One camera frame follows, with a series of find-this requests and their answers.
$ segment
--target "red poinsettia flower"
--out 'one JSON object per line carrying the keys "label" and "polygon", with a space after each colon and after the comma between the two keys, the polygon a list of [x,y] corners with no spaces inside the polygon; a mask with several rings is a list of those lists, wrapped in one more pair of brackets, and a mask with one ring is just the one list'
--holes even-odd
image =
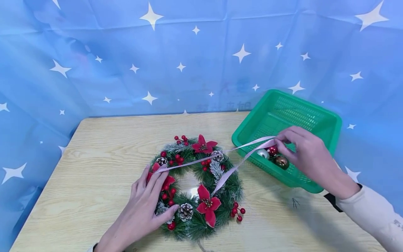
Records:
{"label": "red poinsettia flower", "polygon": [[204,153],[210,154],[213,152],[213,147],[217,145],[217,142],[209,141],[206,143],[204,137],[199,135],[199,142],[196,144],[192,144],[192,148],[195,150],[195,153]]}
{"label": "red poinsettia flower", "polygon": [[207,225],[214,228],[216,224],[216,214],[214,211],[221,206],[221,201],[217,197],[210,199],[210,193],[204,187],[204,185],[200,185],[197,189],[197,192],[199,193],[199,198],[201,201],[200,205],[197,207],[197,211],[201,214],[205,214]]}
{"label": "red poinsettia flower", "polygon": [[[154,163],[154,165],[152,166],[152,172],[148,172],[147,183],[150,181],[151,176],[154,174],[154,172],[156,172],[160,167],[161,166],[158,163]],[[168,175],[168,177],[166,177],[164,181],[164,184],[162,185],[161,191],[163,191],[166,186],[172,185],[174,182],[175,178]]]}

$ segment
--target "green plastic basket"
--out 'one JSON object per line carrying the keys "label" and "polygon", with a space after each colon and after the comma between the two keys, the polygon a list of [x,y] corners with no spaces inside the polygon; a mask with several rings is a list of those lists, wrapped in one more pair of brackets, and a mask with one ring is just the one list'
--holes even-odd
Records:
{"label": "green plastic basket", "polygon": [[[277,135],[283,129],[296,125],[320,137],[333,155],[341,123],[341,118],[331,111],[282,91],[269,90],[235,130],[232,142],[238,147],[263,136]],[[238,153],[245,156],[260,144],[238,149]],[[293,144],[287,147],[295,150]],[[314,194],[323,191],[293,164],[283,170],[257,153],[253,153],[248,160],[289,187],[301,187]]]}

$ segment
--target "pink ribbon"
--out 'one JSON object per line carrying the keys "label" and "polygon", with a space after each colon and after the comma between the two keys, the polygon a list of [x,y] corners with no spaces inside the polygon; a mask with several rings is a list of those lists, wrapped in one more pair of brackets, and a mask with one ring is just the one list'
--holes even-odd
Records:
{"label": "pink ribbon", "polygon": [[[267,137],[261,137],[261,138],[258,138],[258,139],[256,139],[256,140],[250,142],[250,143],[241,145],[241,146],[236,147],[236,148],[234,148],[234,149],[223,151],[223,153],[227,153],[227,152],[231,152],[231,151],[234,151],[234,150],[237,150],[237,149],[240,149],[240,148],[243,148],[243,147],[252,145],[252,144],[257,144],[257,143],[260,143],[260,142],[263,142],[263,141],[266,141],[266,142],[264,142],[263,144],[259,145],[258,147],[254,148],[253,150],[251,150],[250,152],[248,152],[248,154],[245,155],[245,157],[241,160],[241,162],[240,162],[237,166],[234,166],[234,167],[231,168],[229,171],[227,171],[226,173],[224,173],[224,175],[221,177],[221,179],[217,182],[216,188],[215,188],[214,191],[211,193],[211,196],[213,196],[213,195],[225,184],[225,182],[228,180],[228,178],[231,176],[231,174],[233,174],[236,170],[238,170],[239,166],[240,166],[241,164],[243,164],[243,162],[245,162],[245,160],[246,160],[247,158],[249,158],[250,155],[252,155],[252,153],[254,153],[254,152],[255,152],[256,150],[258,150],[258,149],[264,149],[264,148],[267,148],[267,147],[270,147],[270,146],[275,145],[274,136],[271,135],[271,136],[267,136]],[[204,161],[204,160],[213,158],[213,157],[218,156],[218,155],[220,155],[220,154],[212,155],[212,156],[209,156],[209,157],[207,157],[207,158],[202,158],[202,159],[199,159],[199,160],[190,162],[190,163],[186,163],[186,164],[183,164],[183,165],[177,165],[177,166],[173,166],[173,167],[167,167],[166,165],[162,165],[162,166],[156,171],[156,173],[160,173],[160,172],[164,172],[164,171],[169,171],[169,170],[172,170],[172,169],[175,169],[175,168],[179,168],[179,167],[183,167],[183,166],[187,166],[187,165],[194,165],[194,164],[200,163],[201,161]]]}

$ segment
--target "wooden table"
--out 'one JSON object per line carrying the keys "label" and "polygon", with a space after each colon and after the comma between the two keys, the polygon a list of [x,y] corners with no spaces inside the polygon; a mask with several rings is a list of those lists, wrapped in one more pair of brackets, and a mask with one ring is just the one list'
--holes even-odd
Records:
{"label": "wooden table", "polygon": [[[248,112],[110,117],[83,120],[11,252],[84,252],[97,242],[126,205],[131,184],[175,135],[203,134],[233,148],[231,135]],[[233,163],[240,157],[229,154]],[[207,250],[384,251],[322,194],[290,189],[249,162],[239,171],[245,188],[242,223],[232,221],[203,241]],[[197,182],[192,174],[181,187]],[[293,208],[296,197],[298,208]],[[159,231],[131,251],[201,250],[191,242],[166,239]]]}

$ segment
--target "blue fabric backdrop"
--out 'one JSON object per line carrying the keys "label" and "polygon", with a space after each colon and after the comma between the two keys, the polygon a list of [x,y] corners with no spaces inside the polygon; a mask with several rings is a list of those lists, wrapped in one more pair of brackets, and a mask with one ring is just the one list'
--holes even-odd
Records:
{"label": "blue fabric backdrop", "polygon": [[272,88],[337,112],[336,160],[403,213],[403,2],[0,6],[1,252],[82,119],[250,110]]}

